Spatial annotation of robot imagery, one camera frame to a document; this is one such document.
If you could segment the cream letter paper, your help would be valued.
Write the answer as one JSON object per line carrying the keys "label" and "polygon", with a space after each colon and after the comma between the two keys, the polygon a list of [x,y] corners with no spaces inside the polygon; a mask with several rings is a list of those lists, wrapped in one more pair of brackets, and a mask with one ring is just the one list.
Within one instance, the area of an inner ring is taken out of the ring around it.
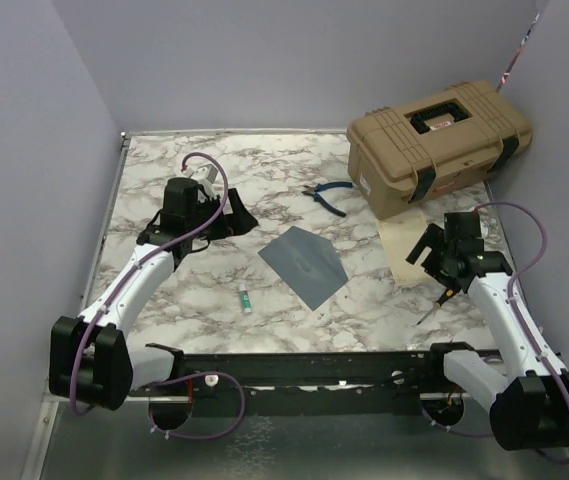
{"label": "cream letter paper", "polygon": [[377,220],[376,226],[397,286],[435,284],[419,264],[412,265],[406,261],[427,228],[421,209],[410,209],[386,220]]}

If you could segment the green white glue stick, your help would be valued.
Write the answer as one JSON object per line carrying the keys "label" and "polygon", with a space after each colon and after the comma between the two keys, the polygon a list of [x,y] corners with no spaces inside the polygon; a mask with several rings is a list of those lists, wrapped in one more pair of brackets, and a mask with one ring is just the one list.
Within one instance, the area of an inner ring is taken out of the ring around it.
{"label": "green white glue stick", "polygon": [[252,312],[252,303],[248,294],[248,289],[245,284],[240,285],[239,296],[240,296],[242,311],[245,314],[250,314]]}

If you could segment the grey envelope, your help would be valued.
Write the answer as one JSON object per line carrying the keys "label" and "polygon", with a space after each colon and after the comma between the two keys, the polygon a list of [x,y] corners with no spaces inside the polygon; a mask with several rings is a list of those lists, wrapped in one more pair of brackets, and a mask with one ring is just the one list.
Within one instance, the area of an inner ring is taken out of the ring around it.
{"label": "grey envelope", "polygon": [[258,255],[311,310],[348,282],[332,242],[299,227],[290,227]]}

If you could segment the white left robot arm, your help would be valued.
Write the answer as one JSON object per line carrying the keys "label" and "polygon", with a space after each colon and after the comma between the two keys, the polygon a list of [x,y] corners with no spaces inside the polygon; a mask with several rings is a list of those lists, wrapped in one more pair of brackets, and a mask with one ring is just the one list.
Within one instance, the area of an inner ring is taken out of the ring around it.
{"label": "white left robot arm", "polygon": [[52,394],[109,410],[129,392],[153,384],[170,395],[184,385],[180,351],[151,343],[131,352],[126,338],[161,284],[193,253],[193,241],[211,243],[241,236],[257,227],[236,189],[221,197],[189,178],[171,178],[162,208],[138,235],[113,283],[78,317],[60,317],[52,327],[49,390]]}

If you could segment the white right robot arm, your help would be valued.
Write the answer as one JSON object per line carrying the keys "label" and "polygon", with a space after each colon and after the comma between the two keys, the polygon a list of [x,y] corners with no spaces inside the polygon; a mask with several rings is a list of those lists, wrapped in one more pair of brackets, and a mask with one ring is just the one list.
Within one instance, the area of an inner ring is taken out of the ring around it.
{"label": "white right robot arm", "polygon": [[505,371],[489,366],[472,347],[434,344],[423,367],[433,390],[460,387],[489,415],[505,450],[569,447],[569,370],[548,346],[499,251],[488,251],[475,211],[452,212],[429,224],[406,258],[444,286],[443,305],[465,293],[482,313]]}

